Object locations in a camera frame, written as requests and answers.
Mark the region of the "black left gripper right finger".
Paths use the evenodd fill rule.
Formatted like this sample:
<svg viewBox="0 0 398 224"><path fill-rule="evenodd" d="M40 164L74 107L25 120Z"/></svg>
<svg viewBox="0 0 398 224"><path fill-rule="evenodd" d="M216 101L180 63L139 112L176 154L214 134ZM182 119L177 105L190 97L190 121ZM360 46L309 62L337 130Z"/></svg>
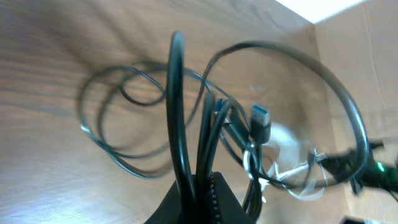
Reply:
<svg viewBox="0 0 398 224"><path fill-rule="evenodd" d="M220 172L210 177L210 223L254 224Z"/></svg>

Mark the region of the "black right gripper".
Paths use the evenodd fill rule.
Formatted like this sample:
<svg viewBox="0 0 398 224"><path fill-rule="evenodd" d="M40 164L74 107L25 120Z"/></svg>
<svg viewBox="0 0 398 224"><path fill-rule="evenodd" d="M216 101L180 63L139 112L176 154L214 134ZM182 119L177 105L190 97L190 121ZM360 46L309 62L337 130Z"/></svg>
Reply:
<svg viewBox="0 0 398 224"><path fill-rule="evenodd" d="M356 153L350 151L339 156L328 156L318 162L335 180L347 180L345 176L351 172L356 160ZM397 162L395 165L375 161L373 156L369 158L361 175L351 179L351 189L358 195L364 187L381 189L391 195L397 193Z"/></svg>

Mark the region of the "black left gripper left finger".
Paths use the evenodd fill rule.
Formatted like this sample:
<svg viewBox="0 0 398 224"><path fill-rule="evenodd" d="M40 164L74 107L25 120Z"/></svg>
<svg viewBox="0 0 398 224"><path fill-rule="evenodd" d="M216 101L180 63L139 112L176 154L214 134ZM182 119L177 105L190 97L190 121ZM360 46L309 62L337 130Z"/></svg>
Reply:
<svg viewBox="0 0 398 224"><path fill-rule="evenodd" d="M189 224L195 222L195 199L185 195L175 180L155 212L144 224Z"/></svg>

